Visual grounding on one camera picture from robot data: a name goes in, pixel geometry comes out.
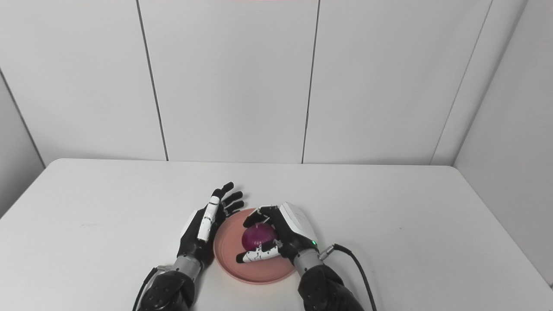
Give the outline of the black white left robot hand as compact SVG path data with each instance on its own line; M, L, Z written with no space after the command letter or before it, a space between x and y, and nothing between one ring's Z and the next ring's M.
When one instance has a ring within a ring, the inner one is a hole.
M178 257L193 258L204 269L214 260L213 242L220 226L245 206L243 192L235 191L233 182L213 191L205 207L194 210L182 230Z

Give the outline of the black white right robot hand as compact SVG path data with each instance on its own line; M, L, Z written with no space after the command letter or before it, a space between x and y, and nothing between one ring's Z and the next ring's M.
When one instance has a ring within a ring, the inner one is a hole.
M251 263L281 256L293 265L297 262L307 263L307 269L321 264L314 229L298 207L288 202L279 206L258 207L247 216L243 226L251 228L260 223L271 225L277 237L252 251L238 254L237 263Z

